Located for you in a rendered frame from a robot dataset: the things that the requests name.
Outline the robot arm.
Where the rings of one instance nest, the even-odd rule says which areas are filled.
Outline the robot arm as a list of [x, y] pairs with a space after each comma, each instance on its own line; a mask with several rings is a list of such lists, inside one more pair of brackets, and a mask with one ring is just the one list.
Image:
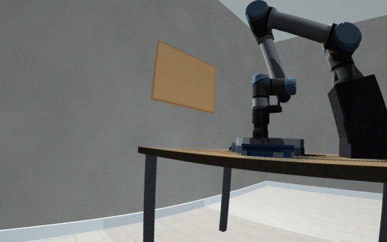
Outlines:
[[285, 76], [273, 42], [272, 29], [321, 43], [333, 75], [333, 87], [337, 83], [363, 77], [351, 57], [361, 42], [361, 32], [355, 24], [318, 23], [278, 12], [276, 8], [268, 7], [263, 0], [248, 4], [245, 15], [258, 45], [261, 46], [271, 77], [262, 73], [253, 76], [253, 98], [276, 95], [277, 100], [286, 103], [291, 95], [296, 94], [296, 80]]

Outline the blue open-top crate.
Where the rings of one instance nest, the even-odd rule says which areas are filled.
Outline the blue open-top crate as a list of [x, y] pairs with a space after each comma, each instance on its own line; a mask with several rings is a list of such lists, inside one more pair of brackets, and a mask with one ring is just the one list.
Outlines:
[[294, 157], [295, 145], [258, 145], [258, 144], [241, 144], [243, 150], [241, 155], [256, 157]]

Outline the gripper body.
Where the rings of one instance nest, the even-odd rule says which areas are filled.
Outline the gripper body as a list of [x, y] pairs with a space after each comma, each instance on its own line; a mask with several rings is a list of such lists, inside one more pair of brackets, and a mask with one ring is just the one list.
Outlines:
[[282, 112], [280, 101], [269, 106], [269, 98], [253, 98], [253, 138], [268, 138], [269, 113]]

